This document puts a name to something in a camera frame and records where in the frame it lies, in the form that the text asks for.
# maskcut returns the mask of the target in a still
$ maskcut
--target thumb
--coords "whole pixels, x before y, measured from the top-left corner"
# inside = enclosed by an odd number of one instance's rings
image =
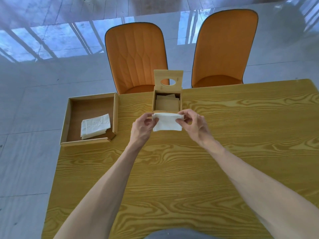
[[[181,125],[181,127],[182,128],[184,128],[185,130],[188,128],[188,124],[184,121],[184,120],[182,120],[182,119],[176,119],[176,122],[179,124],[179,125]]]
[[[148,128],[149,128],[149,129],[153,129],[153,128],[156,126],[156,124],[158,123],[158,121],[159,121],[159,119],[158,119],[158,117],[156,117],[154,120],[152,120],[152,121],[149,123]]]

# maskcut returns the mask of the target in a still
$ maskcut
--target person's left hand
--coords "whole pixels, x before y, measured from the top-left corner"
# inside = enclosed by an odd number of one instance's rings
[[[148,118],[154,113],[144,113],[133,122],[131,130],[130,144],[138,148],[142,148],[147,140],[150,138],[151,131],[158,122],[158,118],[152,120]]]

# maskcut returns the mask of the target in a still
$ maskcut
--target person's right arm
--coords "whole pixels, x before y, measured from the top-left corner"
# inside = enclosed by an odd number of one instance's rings
[[[319,209],[315,205],[227,151],[213,138],[203,116],[191,109],[179,114],[185,115],[185,120],[176,122],[216,160],[275,239],[319,238]]]

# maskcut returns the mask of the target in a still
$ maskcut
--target wooden box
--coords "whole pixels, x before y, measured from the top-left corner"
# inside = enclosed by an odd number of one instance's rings
[[[152,112],[170,112],[177,113],[182,110],[182,70],[160,70],[154,69],[154,93]],[[173,85],[163,85],[162,80],[171,79],[176,83]]]
[[[81,138],[82,120],[109,114],[111,128],[105,134],[85,140]],[[60,145],[73,146],[111,141],[117,134],[118,94],[108,93],[69,98]]]

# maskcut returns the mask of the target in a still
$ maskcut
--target chair seat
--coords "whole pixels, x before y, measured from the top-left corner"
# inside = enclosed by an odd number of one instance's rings
[[[151,92],[154,91],[154,85],[138,85],[128,89],[125,94]]]
[[[220,85],[238,85],[242,84],[241,80],[230,76],[217,75],[217,76],[207,76],[199,80],[196,84],[192,85],[193,88],[199,87],[211,87]]]

